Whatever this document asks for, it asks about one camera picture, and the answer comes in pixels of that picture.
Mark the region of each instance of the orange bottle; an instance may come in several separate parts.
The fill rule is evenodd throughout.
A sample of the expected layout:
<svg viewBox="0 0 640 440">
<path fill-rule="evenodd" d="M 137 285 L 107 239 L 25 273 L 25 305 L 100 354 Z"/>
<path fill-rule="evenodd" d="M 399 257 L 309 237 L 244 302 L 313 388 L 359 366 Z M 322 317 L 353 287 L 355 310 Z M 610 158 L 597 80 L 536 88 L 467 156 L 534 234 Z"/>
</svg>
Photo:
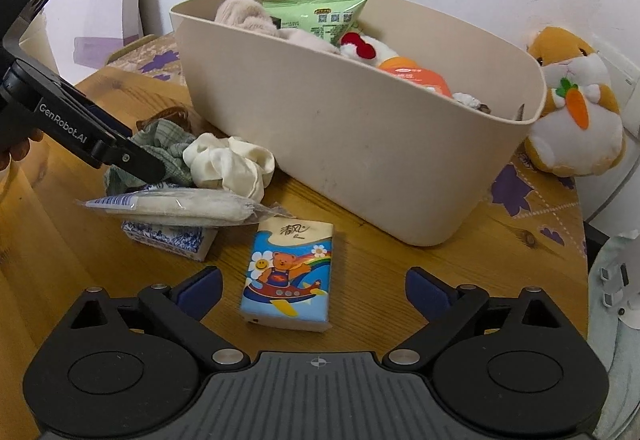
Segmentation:
<svg viewBox="0 0 640 440">
<path fill-rule="evenodd" d="M 421 68 L 410 58 L 391 57 L 378 65 L 378 68 L 386 71 L 387 73 L 404 78 L 405 80 L 410 80 L 419 86 L 430 88 L 434 92 L 452 98 L 449 86 L 447 86 L 446 81 L 441 75 L 437 74 L 435 71 Z"/>
</svg>

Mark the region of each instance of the wood grain surface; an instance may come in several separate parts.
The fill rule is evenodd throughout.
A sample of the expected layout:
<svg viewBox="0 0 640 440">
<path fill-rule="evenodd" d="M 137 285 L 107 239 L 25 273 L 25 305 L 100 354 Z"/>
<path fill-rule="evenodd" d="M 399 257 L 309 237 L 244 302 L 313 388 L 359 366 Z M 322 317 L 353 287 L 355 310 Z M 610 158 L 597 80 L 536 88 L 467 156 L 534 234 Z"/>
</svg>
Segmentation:
<svg viewBox="0 0 640 440">
<path fill-rule="evenodd" d="M 185 87 L 114 68 L 100 70 L 79 88 L 130 127 L 168 106 L 190 105 Z M 132 296 L 151 283 L 175 285 L 202 267 L 134 243 L 118 220 L 78 205 L 76 200 L 103 195 L 103 172 L 46 137 L 0 180 L 2 440 L 36 437 L 22 399 L 22 375 L 85 287 Z M 207 263 L 222 269 L 225 293 L 203 322 L 251 356 L 269 349 L 385 353 L 425 324 L 404 298 L 404 274 L 413 265 L 451 285 L 476 283 L 494 296 L 516 296 L 525 285 L 540 285 L 581 332 L 586 330 L 582 256 L 548 245 L 523 227 L 523 220 L 496 217 L 487 203 L 481 202 L 446 243 L 424 249 L 392 238 L 283 173 L 274 176 L 264 202 L 334 224 L 333 328 L 314 334 L 245 323 L 238 305 L 255 227 L 222 230 Z"/>
</svg>

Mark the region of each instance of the red bow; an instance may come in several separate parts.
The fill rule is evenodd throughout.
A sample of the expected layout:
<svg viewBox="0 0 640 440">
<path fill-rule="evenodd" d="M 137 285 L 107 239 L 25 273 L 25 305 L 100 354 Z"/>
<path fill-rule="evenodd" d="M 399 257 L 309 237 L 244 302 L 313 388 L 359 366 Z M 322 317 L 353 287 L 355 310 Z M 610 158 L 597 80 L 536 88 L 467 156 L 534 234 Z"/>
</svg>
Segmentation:
<svg viewBox="0 0 640 440">
<path fill-rule="evenodd" d="M 376 58 L 376 49 L 368 42 L 365 42 L 362 37 L 356 32 L 349 32 L 342 36 L 340 45 L 353 44 L 356 47 L 356 54 L 359 58 L 366 58 L 371 60 Z"/>
</svg>

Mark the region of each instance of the metal screw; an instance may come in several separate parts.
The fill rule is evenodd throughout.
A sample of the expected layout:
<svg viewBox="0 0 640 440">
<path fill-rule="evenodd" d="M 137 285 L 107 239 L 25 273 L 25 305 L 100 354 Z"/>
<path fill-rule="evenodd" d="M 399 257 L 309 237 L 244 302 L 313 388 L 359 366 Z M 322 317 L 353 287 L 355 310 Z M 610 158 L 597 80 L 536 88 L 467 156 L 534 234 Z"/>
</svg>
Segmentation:
<svg viewBox="0 0 640 440">
<path fill-rule="evenodd" d="M 211 359 L 214 362 L 228 366 L 229 364 L 241 362 L 241 360 L 244 359 L 244 354 L 235 348 L 223 348 L 222 350 L 216 351 L 211 356 Z"/>
<path fill-rule="evenodd" d="M 389 360 L 394 364 L 400 364 L 402 366 L 410 366 L 420 360 L 420 354 L 414 350 L 406 350 L 401 348 L 399 350 L 393 350 L 389 354 Z"/>
</svg>

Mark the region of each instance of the crumpled white cloth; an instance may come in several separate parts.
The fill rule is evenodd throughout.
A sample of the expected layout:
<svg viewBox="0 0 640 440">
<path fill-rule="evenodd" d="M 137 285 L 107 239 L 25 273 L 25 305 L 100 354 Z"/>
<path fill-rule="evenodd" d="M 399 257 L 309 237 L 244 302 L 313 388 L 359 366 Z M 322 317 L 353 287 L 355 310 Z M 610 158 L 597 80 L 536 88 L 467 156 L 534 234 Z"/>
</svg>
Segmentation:
<svg viewBox="0 0 640 440">
<path fill-rule="evenodd" d="M 217 138 L 204 133 L 187 147 L 182 159 L 198 187 L 228 191 L 262 201 L 276 160 L 268 149 L 241 138 Z"/>
</svg>

